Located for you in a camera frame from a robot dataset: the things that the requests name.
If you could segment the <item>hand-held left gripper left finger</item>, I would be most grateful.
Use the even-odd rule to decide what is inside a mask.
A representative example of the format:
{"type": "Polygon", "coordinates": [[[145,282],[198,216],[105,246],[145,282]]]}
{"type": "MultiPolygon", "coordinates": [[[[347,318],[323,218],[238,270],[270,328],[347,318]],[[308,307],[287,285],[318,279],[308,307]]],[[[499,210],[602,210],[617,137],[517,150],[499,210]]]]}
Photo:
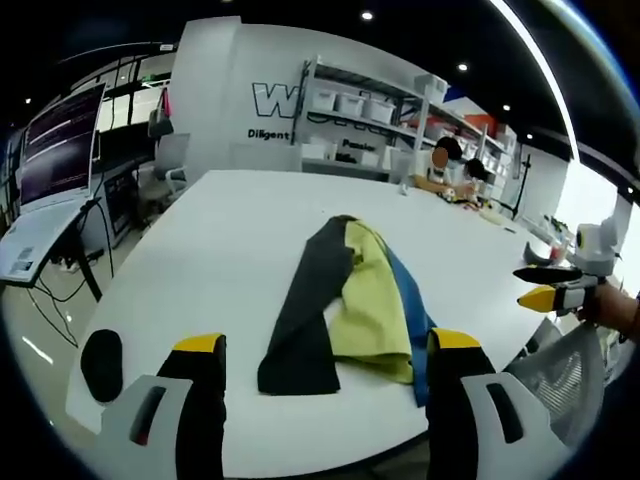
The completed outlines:
{"type": "Polygon", "coordinates": [[[175,344],[102,412],[103,479],[222,479],[226,337],[175,344]]]}

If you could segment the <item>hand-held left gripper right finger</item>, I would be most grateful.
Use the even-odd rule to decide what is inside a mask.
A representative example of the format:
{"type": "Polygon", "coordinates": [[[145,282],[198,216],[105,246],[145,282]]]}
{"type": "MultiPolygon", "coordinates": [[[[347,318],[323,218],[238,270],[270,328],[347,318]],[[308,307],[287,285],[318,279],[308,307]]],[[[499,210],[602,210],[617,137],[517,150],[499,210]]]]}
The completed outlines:
{"type": "Polygon", "coordinates": [[[433,328],[427,343],[429,479],[545,479],[550,415],[468,334],[433,328]]]}

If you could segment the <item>person's right hand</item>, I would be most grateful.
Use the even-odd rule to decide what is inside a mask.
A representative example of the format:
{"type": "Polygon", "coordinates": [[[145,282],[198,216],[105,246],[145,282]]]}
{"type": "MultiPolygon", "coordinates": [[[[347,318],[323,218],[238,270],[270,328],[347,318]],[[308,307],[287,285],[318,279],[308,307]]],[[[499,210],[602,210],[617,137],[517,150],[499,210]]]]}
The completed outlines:
{"type": "Polygon", "coordinates": [[[578,311],[578,319],[616,330],[627,338],[639,335],[639,300],[605,283],[578,311]]]}

